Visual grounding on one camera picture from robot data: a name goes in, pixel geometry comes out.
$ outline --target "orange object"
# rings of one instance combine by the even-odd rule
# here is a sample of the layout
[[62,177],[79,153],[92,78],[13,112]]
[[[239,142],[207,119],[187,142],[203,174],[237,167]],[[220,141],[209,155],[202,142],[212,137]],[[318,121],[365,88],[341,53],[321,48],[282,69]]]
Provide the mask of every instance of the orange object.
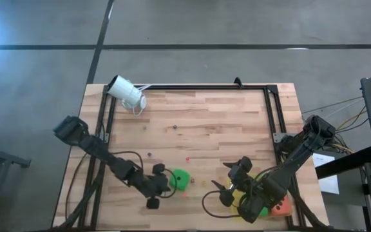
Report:
[[270,211],[270,217],[282,217],[292,215],[291,203],[288,196],[285,196],[281,202]]

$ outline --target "black clamp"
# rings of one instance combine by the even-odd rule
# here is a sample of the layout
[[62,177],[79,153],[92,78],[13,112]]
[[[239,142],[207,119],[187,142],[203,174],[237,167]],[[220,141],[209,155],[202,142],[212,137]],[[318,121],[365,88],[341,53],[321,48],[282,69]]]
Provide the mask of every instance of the black clamp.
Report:
[[75,116],[67,116],[56,128],[55,136],[70,146],[78,146],[84,135],[89,135],[88,125]]
[[240,80],[239,77],[236,77],[233,83],[237,84],[239,89],[244,89],[244,85],[242,83],[242,80]]

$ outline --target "green object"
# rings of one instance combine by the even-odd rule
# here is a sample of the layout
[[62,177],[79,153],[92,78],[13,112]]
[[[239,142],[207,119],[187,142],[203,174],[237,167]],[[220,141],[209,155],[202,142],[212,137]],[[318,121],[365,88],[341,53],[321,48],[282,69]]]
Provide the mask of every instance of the green object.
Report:
[[[174,169],[173,170],[174,176],[177,178],[177,189],[184,191],[188,183],[190,182],[190,174],[182,169]],[[170,185],[175,187],[175,179],[174,176],[170,177]]]
[[267,216],[269,216],[269,209],[264,207],[262,211],[260,212],[259,217],[267,217]]

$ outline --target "gray floor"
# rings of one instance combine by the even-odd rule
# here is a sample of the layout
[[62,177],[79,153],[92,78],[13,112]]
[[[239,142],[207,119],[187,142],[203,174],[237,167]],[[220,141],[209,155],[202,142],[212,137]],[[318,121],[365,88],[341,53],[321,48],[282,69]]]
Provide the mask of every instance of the gray floor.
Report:
[[[97,44],[107,2],[0,1],[0,45]],[[104,44],[371,44],[371,0],[115,0]],[[50,226],[70,149],[52,128],[78,114],[93,56],[0,50],[0,150],[32,159],[30,169],[10,171],[0,230]],[[360,96],[360,78],[371,77],[371,49],[102,51],[93,82],[115,74],[143,83],[294,82],[307,111]],[[362,107],[327,120],[339,125]],[[354,150],[371,145],[368,124],[344,137]],[[360,208],[326,207],[333,226],[364,228]]]

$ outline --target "black cable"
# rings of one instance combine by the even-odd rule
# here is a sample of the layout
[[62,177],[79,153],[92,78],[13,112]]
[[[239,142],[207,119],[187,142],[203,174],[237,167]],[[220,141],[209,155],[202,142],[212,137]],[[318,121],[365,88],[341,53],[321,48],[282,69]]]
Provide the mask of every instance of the black cable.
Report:
[[118,152],[111,152],[112,155],[118,155],[118,154],[124,154],[124,153],[132,153],[132,154],[136,154],[139,159],[140,159],[140,163],[141,163],[141,172],[144,171],[144,163],[142,162],[142,158],[141,158],[141,155],[138,154],[137,152],[135,151],[118,151]]
[[205,211],[208,215],[210,215],[210,216],[212,216],[212,217],[215,217],[215,218],[235,218],[235,217],[241,217],[240,215],[227,215],[227,216],[214,215],[214,214],[210,213],[210,212],[205,208],[205,205],[204,205],[204,199],[205,199],[208,195],[210,195],[210,194],[213,194],[213,193],[221,193],[222,191],[228,191],[228,190],[214,190],[214,191],[210,191],[210,192],[206,193],[206,194],[203,196],[203,199],[202,199],[202,201],[201,201],[201,205],[203,206],[204,211]]
[[338,153],[342,153],[342,154],[348,152],[347,150],[341,149],[341,148],[336,147],[336,146],[334,146],[334,145],[331,145],[331,148],[337,149],[337,152],[338,152]]
[[170,194],[170,195],[168,195],[168,196],[159,196],[160,198],[170,198],[170,197],[172,197],[173,195],[174,195],[174,193],[177,191],[177,178],[176,178],[176,176],[174,175],[174,173],[171,171],[171,170],[168,170],[168,169],[164,169],[164,171],[168,171],[169,173],[171,173],[172,174],[172,176],[174,177],[174,180],[175,180],[175,183],[174,183],[174,190],[173,190],[173,192]]
[[266,173],[266,172],[268,173],[268,172],[270,172],[270,171],[276,171],[276,170],[278,170],[278,169],[281,169],[282,167],[283,167],[283,165],[280,164],[280,165],[277,165],[277,166],[273,166],[273,167],[270,167],[270,168],[266,168],[266,169],[264,169],[263,171],[259,172],[259,173],[256,175],[256,177],[253,178],[253,181],[250,183],[250,192],[249,192],[250,197],[251,197],[252,189],[253,189],[254,187],[256,187],[257,185],[259,185],[259,184],[260,184],[260,181],[263,179],[264,176],[262,176],[262,177],[260,178],[260,180],[257,180],[261,175],[263,175],[263,174]]
[[340,134],[335,134],[334,135],[334,140],[338,143],[340,143],[340,145],[346,147],[346,148],[349,148],[343,138],[343,136],[341,136]]
[[84,158],[86,156],[87,156],[87,153],[85,153],[82,156],[80,162],[78,163],[77,167],[75,168],[74,174],[72,175],[71,184],[68,188],[67,197],[65,198],[65,220],[68,219],[68,200],[70,199],[70,192],[71,192],[72,186],[74,185],[74,181],[75,181],[75,177],[77,176],[77,172],[80,169],[82,161],[84,160]]
[[304,111],[303,113],[301,113],[302,115],[305,114],[305,113],[308,113],[308,112],[312,112],[312,111],[315,111],[315,110],[320,110],[320,109],[324,109],[324,108],[327,108],[329,106],[335,106],[335,105],[338,105],[338,104],[341,104],[341,103],[344,103],[344,102],[348,102],[348,101],[353,101],[354,99],[359,99],[361,97],[355,97],[355,98],[352,98],[352,99],[349,99],[349,100],[345,100],[345,101],[341,101],[341,102],[337,102],[337,103],[334,103],[334,104],[329,104],[328,106],[323,106],[323,107],[320,107],[320,108],[316,108],[316,109],[313,109],[313,110],[307,110],[307,111]]
[[[343,136],[341,136],[340,134],[335,134],[334,136],[335,136],[335,138],[337,138],[339,141],[341,141],[341,142],[340,142],[341,145],[343,145],[344,147],[350,149],[350,148],[347,146],[347,144],[346,144],[346,142],[345,142]],[[363,175],[364,175],[365,178],[366,178],[367,175],[366,175],[366,171],[365,171],[365,169],[364,169],[363,167],[360,168],[360,169],[363,171]]]
[[336,133],[342,133],[342,132],[345,132],[345,131],[349,131],[349,130],[353,130],[354,128],[358,128],[359,126],[363,125],[365,122],[367,122],[368,118],[366,120],[364,120],[361,124],[358,124],[357,126],[354,126],[352,128],[349,128],[347,130],[342,130],[342,131],[337,131]]
[[340,131],[340,130],[347,129],[347,128],[353,126],[353,124],[358,120],[358,118],[360,117],[360,115],[362,115],[362,112],[363,112],[363,110],[365,110],[365,108],[366,108],[366,106],[364,106],[364,107],[361,109],[361,111],[359,112],[359,114],[357,115],[357,117],[354,119],[354,121],[353,121],[350,125],[345,126],[344,128],[339,129],[339,131]]
[[335,152],[336,153],[344,153],[345,151],[343,150],[340,150],[340,148],[336,147],[336,146],[329,146],[330,149],[335,149]]

